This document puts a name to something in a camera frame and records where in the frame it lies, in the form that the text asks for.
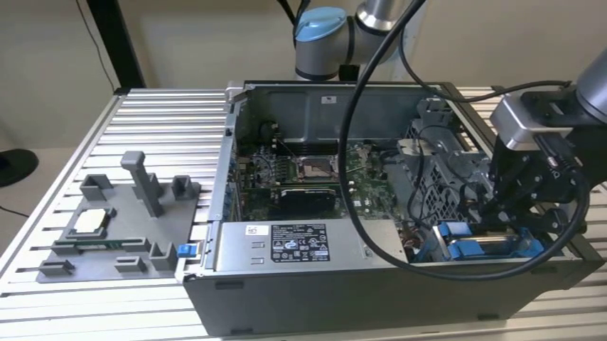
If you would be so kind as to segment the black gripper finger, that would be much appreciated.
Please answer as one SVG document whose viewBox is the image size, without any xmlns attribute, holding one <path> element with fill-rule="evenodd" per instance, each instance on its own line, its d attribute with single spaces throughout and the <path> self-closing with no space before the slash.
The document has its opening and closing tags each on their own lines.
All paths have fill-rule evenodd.
<svg viewBox="0 0 607 341">
<path fill-rule="evenodd" d="M 494 197 L 481 206 L 481 224 L 487 226 L 507 225 L 513 200 L 503 191 L 495 191 Z"/>
<path fill-rule="evenodd" d="M 583 209 L 586 206 L 577 199 L 554 202 L 538 193 L 507 197 L 498 203 L 498 213 L 507 215 L 507 222 L 517 229 L 529 229 L 534 234 L 562 234 L 571 224 L 575 232 L 582 231 L 585 218 L 578 218 L 577 214 L 585 212 Z"/>
</svg>

